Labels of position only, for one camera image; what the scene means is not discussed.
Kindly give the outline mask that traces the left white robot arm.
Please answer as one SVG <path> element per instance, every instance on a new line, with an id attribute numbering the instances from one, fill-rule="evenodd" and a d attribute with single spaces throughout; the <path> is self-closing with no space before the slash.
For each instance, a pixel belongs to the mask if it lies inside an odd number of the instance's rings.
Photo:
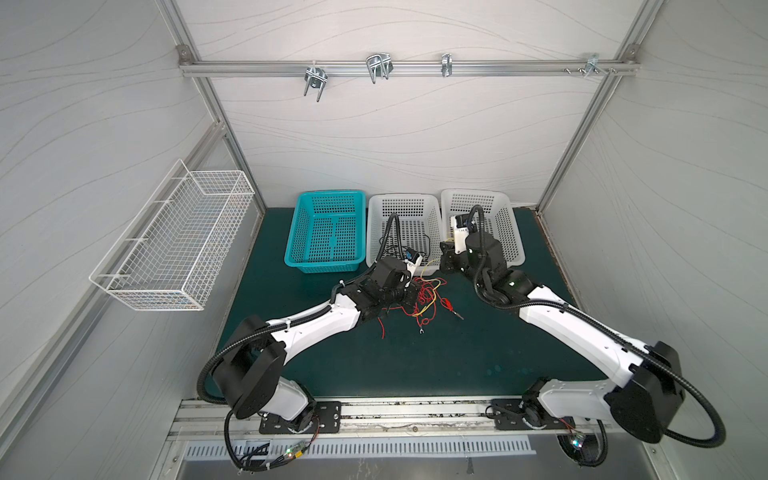
<path id="1" fill-rule="evenodd" d="M 284 318 L 243 320 L 202 367 L 196 380 L 198 398 L 228 406 L 237 419 L 271 414 L 304 430 L 313 421 L 316 401 L 299 383 L 283 377 L 284 367 L 303 351 L 391 307 L 413 312 L 421 262 L 420 252 L 403 244 L 399 215 L 391 214 L 374 263 L 336 284 L 327 301 Z"/>

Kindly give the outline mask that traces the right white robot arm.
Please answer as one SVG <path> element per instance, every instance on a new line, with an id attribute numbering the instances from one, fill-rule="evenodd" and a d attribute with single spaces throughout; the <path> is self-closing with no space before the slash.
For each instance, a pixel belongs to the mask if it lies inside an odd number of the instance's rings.
<path id="1" fill-rule="evenodd" d="M 605 376 L 595 382 L 541 378 L 525 393 L 520 407 L 524 415 L 610 421 L 650 444 L 665 437 L 702 449 L 725 443 L 727 430 L 721 415 L 683 377 L 674 348 L 662 341 L 649 345 L 626 336 L 509 267 L 500 241 L 485 229 L 482 206 L 472 206 L 450 223 L 453 236 L 441 244 L 443 270 L 464 274 L 480 301 L 548 333 Z M 688 397 L 712 423 L 713 432 L 707 438 L 687 436 L 670 427 Z"/>

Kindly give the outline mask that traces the white perforated basket middle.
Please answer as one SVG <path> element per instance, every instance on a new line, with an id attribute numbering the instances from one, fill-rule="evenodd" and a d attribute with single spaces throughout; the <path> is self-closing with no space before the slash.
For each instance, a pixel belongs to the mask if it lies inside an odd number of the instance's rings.
<path id="1" fill-rule="evenodd" d="M 439 201 L 428 194 L 381 194 L 369 199 L 366 264 L 371 266 L 380 252 L 386 222 L 393 213 L 400 221 L 403 246 L 411 247 L 423 256 L 417 274 L 423 277 L 434 275 L 439 269 L 440 242 L 446 240 L 446 229 Z"/>

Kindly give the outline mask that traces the white perforated basket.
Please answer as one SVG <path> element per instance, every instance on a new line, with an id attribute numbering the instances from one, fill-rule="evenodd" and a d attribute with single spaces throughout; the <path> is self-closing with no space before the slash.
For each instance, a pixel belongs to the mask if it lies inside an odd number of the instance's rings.
<path id="1" fill-rule="evenodd" d="M 522 237 L 515 218 L 515 204 L 501 192 L 476 189 L 445 189 L 440 194 L 440 208 L 446 229 L 446 240 L 454 236 L 451 218 L 468 213 L 472 206 L 481 205 L 485 212 L 485 230 L 498 240 L 508 267 L 521 266 L 525 261 Z"/>
<path id="2" fill-rule="evenodd" d="M 386 222 L 393 213 L 400 221 L 403 246 L 411 247 L 423 256 L 417 274 L 423 277 L 434 275 L 439 269 L 440 242 L 446 240 L 446 229 L 439 201 L 428 194 L 381 194 L 369 199 L 366 264 L 371 266 L 380 252 Z"/>

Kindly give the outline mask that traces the dark green table mat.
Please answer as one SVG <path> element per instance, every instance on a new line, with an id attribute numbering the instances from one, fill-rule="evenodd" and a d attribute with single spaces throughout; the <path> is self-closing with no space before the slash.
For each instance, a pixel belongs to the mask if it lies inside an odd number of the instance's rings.
<path id="1" fill-rule="evenodd" d="M 267 211 L 219 343 L 242 320 L 295 314 L 330 296 L 339 273 L 304 274 L 284 254 L 293 212 Z M 393 310 L 290 360 L 283 375 L 316 397 L 493 396 L 520 394 L 540 377 L 600 380 L 586 359 L 516 314 L 483 304 L 470 280 L 447 274 L 429 323 Z"/>

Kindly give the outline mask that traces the white perforated basket right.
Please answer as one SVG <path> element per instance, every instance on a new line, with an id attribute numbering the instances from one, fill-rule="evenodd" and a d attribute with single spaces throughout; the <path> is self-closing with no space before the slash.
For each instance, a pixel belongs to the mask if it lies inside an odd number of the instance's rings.
<path id="1" fill-rule="evenodd" d="M 525 261 L 522 237 L 515 218 L 515 204 L 501 192 L 476 189 L 445 189 L 440 194 L 440 208 L 446 229 L 446 240 L 454 236 L 451 218 L 468 213 L 472 206 L 481 205 L 485 212 L 485 230 L 498 240 L 508 267 L 521 266 Z"/>

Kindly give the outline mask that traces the teal perforated plastic basket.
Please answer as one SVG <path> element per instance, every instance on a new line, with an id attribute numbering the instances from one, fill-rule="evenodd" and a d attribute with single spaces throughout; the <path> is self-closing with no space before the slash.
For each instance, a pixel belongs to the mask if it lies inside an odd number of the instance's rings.
<path id="1" fill-rule="evenodd" d="M 365 194 L 325 190 L 299 195 L 284 255 L 304 274 L 357 270 L 365 259 Z"/>

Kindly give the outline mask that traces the metal U-bolt clamp middle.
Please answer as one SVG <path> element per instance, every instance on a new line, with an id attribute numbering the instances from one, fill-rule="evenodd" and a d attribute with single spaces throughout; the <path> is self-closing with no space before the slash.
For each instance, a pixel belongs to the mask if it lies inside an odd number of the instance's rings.
<path id="1" fill-rule="evenodd" d="M 370 55 L 366 58 L 365 65 L 373 84 L 376 84 L 379 78 L 388 80 L 394 69 L 389 53 Z"/>

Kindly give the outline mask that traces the metal u-bolt clamp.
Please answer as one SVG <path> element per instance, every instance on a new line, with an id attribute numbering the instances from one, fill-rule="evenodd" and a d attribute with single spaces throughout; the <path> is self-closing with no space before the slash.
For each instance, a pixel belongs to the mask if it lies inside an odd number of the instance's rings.
<path id="1" fill-rule="evenodd" d="M 373 84 L 376 84 L 379 78 L 388 80 L 394 69 L 389 53 L 370 55 L 366 58 L 365 65 Z"/>
<path id="2" fill-rule="evenodd" d="M 307 96 L 310 90 L 316 90 L 316 101 L 319 102 L 328 82 L 326 71 L 320 67 L 311 66 L 306 69 L 304 80 L 305 86 L 303 95 Z"/>

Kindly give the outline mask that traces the metal U-bolt clamp left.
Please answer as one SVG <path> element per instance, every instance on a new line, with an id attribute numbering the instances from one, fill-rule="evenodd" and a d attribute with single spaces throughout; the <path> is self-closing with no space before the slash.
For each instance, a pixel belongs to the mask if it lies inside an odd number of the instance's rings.
<path id="1" fill-rule="evenodd" d="M 328 82 L 326 71 L 320 67 L 311 66 L 306 69 L 304 80 L 305 86 L 303 95 L 307 96 L 310 90 L 316 90 L 316 101 L 319 102 Z"/>

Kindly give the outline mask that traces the metal clamp right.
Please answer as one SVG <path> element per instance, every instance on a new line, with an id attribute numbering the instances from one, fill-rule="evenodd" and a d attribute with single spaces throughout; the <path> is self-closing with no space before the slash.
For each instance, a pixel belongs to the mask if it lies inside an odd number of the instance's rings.
<path id="1" fill-rule="evenodd" d="M 599 55 L 594 53 L 590 55 L 583 66 L 578 67 L 576 69 L 570 69 L 570 68 L 564 68 L 563 71 L 570 76 L 578 75 L 582 78 L 587 78 L 590 76 L 603 76 L 603 77 L 609 77 L 616 75 L 618 71 L 613 67 L 605 67 L 600 63 Z"/>

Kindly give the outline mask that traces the small metal bracket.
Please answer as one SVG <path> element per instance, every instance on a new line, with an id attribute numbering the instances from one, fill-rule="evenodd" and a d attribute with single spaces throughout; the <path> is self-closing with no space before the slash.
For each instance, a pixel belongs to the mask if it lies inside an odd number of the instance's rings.
<path id="1" fill-rule="evenodd" d="M 453 58 L 450 53 L 444 53 L 441 56 L 441 75 L 443 78 L 449 78 L 453 72 Z"/>

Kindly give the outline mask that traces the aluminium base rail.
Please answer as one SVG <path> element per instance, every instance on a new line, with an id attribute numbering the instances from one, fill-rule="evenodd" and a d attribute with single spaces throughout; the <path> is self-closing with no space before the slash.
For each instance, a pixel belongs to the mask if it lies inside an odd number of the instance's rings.
<path id="1" fill-rule="evenodd" d="M 319 438 L 366 437 L 426 437 L 426 436 L 499 436 L 504 434 L 556 435 L 569 433 L 565 424 L 555 420 L 545 429 L 533 430 L 515 420 L 512 431 L 500 431 L 490 418 L 493 399 L 519 400 L 520 395 L 491 394 L 482 396 L 422 396 L 422 397 L 319 397 L 318 401 L 340 402 L 337 433 L 321 432 Z M 223 440 L 226 406 L 200 400 L 183 400 L 178 407 L 170 429 L 168 441 Z M 597 433 L 595 420 L 577 418 L 566 422 L 584 433 Z M 232 440 L 255 440 L 268 437 L 278 439 L 308 439 L 315 430 L 302 433 L 262 434 L 262 417 L 254 415 L 230 424 Z"/>

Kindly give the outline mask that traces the horizontal aluminium rail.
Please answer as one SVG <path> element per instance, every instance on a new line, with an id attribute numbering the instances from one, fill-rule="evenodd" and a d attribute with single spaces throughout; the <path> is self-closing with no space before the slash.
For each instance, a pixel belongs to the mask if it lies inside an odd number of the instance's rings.
<path id="1" fill-rule="evenodd" d="M 453 58 L 450 77 L 522 77 L 570 76 L 563 69 L 584 65 L 579 60 L 459 60 Z M 605 67 L 613 67 L 618 76 L 634 75 L 641 64 L 633 61 L 600 59 Z M 392 60 L 391 77 L 436 77 L 441 75 L 441 59 Z M 333 61 L 198 61 L 181 64 L 185 77 L 202 78 L 302 78 L 307 68 L 324 69 L 330 78 L 367 77 L 364 60 Z"/>

